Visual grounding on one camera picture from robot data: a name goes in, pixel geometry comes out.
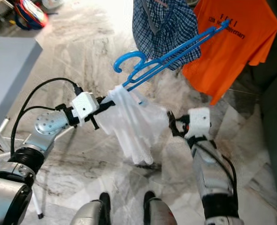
plaid shirt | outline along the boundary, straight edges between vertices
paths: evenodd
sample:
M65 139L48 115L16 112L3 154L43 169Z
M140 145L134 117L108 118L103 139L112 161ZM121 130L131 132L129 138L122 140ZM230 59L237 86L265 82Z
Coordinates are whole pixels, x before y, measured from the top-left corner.
M138 49L149 59L160 58L198 35L196 15L185 0L162 0L162 2L166 3L168 8L155 0L134 0L133 4L134 40ZM200 56L200 47L195 48L171 64L169 69L175 70Z

black cable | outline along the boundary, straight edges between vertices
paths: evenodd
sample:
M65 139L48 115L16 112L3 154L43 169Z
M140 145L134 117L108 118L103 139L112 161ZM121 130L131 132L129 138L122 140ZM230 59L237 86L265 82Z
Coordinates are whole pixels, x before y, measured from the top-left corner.
M233 188L233 196L235 197L235 201L236 204L238 205L238 192L237 192L237 174L235 172L235 168L232 164L232 162L224 155L222 155L222 157L229 163L229 165L231 166L231 170L233 173L233 177L231 176L230 172L228 171L228 169L225 167L225 165L221 162L221 160L214 155L212 152L210 152L210 150L208 150L207 148L203 147L202 145L199 145L198 143L195 143L195 145L199 148L201 148L203 151L205 151L207 154L209 154L212 158L214 158L216 160L216 162L221 166L221 168L224 170L224 172L226 173L228 179L231 181L231 186Z
M77 86L77 84L73 81L71 81L70 79L68 78L64 78L64 77L57 77L57 78L53 78L53 79L49 79L45 82L42 82L41 84L39 84L38 86L36 86L32 91L31 93L28 95L27 99L25 100L17 118L16 118L16 121L15 121L15 124L12 128L12 132L11 132L11 137L10 137L10 155L13 156L14 153L15 153L15 134L16 134L16 130L17 130L17 126L18 126L18 123L21 119L21 117L25 114L25 108L27 106L27 104L29 103L30 99L32 98L32 96L34 95L34 93L39 89L41 88L42 86L46 85L47 83L50 83L50 82L53 82L53 81L67 81L69 83L71 83L74 87L74 91L76 94L78 94L79 92L81 92L81 88ZM50 109L50 108L45 108L44 106L34 106L34 108L44 108L44 109Z

